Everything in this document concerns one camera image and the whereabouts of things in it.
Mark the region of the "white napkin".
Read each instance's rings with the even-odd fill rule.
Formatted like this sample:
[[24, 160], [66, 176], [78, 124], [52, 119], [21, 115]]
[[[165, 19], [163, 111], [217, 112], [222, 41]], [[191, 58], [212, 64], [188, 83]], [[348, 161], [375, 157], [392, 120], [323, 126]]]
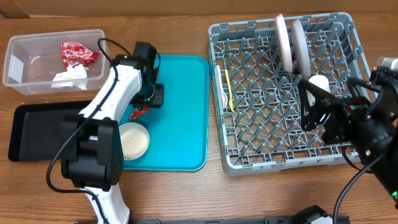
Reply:
[[68, 66], [66, 72], [58, 73], [52, 80], [52, 88], [78, 87], [87, 90], [88, 69], [82, 64], [76, 67]]

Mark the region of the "pink round plate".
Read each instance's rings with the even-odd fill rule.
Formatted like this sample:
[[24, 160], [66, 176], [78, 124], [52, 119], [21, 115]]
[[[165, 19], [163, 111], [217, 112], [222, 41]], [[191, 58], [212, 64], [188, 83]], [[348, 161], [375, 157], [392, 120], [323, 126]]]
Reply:
[[292, 54], [287, 27], [282, 14], [275, 17], [275, 35], [279, 48], [279, 58], [286, 72], [292, 72]]

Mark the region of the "yellow plastic spoon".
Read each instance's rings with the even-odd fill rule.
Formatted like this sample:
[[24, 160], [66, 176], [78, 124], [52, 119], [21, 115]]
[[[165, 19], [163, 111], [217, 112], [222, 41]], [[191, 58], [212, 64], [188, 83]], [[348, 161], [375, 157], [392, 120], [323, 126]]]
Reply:
[[225, 72], [225, 77], [226, 77], [226, 83], [228, 86], [228, 93], [229, 93], [228, 105], [229, 105], [229, 108], [230, 108], [232, 114], [234, 114], [233, 92], [232, 92], [231, 82], [229, 79], [229, 71], [227, 69], [225, 69], [224, 72]]

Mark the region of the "grey bowl of rice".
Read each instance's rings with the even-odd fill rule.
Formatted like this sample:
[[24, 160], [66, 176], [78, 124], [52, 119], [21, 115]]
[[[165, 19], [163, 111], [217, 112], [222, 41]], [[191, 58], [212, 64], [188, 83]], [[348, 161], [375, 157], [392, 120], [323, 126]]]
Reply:
[[119, 127], [121, 144], [125, 160], [134, 160], [143, 156], [149, 147], [149, 133], [143, 125], [125, 123]]

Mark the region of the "silver foil wrapper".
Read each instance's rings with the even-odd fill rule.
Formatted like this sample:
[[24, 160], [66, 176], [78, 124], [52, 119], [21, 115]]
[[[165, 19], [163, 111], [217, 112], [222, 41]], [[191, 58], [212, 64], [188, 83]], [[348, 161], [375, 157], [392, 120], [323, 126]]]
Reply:
[[82, 65], [87, 67], [94, 63], [100, 56], [99, 52], [92, 51], [75, 41], [60, 44], [63, 64], [66, 69]]

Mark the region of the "white plastic fork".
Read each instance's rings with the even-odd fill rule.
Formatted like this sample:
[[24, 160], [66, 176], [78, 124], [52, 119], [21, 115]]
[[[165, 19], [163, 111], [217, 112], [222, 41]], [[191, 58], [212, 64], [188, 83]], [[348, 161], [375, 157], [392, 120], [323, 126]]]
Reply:
[[223, 84], [222, 84], [222, 79], [221, 79], [221, 70], [220, 70], [219, 65], [216, 66], [216, 81], [217, 81], [217, 84], [219, 84], [219, 86], [220, 86], [219, 93], [221, 95], [221, 102], [222, 102], [223, 108], [225, 109], [227, 107], [228, 97], [223, 89]]

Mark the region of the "grey round plate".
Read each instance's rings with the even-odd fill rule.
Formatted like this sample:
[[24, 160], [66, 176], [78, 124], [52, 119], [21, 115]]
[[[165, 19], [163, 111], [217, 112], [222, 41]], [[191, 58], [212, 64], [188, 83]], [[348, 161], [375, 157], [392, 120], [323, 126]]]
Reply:
[[304, 77], [310, 77], [311, 66], [308, 46], [303, 26], [299, 19], [294, 20], [292, 23], [291, 38], [300, 74]]

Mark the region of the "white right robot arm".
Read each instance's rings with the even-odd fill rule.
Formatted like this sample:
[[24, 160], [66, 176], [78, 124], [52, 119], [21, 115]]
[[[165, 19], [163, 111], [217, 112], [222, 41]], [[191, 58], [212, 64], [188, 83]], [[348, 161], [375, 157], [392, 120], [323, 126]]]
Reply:
[[308, 80], [301, 80], [301, 127], [311, 131], [322, 124], [323, 142], [350, 143], [363, 168], [339, 194], [331, 217], [312, 206], [293, 216], [292, 223], [338, 223], [345, 195], [365, 173], [373, 174], [397, 200], [397, 58], [379, 57], [369, 81], [348, 77], [346, 85], [351, 95], [338, 98]]

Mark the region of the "red ketchup packet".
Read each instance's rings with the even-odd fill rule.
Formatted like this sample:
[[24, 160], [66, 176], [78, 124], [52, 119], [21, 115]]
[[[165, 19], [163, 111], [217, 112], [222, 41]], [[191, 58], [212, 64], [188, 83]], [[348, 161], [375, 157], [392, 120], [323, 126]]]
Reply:
[[140, 116], [144, 115], [145, 113], [147, 113], [149, 110], [150, 110], [150, 108], [143, 108], [143, 109], [141, 109], [141, 110], [135, 109], [135, 110], [131, 113], [131, 115], [130, 115], [130, 117], [129, 117], [129, 120], [130, 120], [130, 121], [133, 121], [133, 120], [139, 118]]

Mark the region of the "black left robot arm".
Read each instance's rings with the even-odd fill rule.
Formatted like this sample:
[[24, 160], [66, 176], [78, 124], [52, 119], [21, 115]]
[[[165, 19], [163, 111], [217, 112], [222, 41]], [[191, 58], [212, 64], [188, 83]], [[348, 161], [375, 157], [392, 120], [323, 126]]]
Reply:
[[63, 194], [85, 194], [98, 223], [132, 223], [131, 210], [119, 188], [124, 157], [119, 122], [129, 105], [139, 111], [161, 108], [164, 86], [157, 83], [160, 54], [147, 42], [136, 42], [132, 52], [110, 61], [109, 77], [78, 115], [66, 115], [61, 133], [67, 137], [55, 158], [73, 189], [59, 189], [51, 182], [54, 162], [46, 173], [47, 185]]

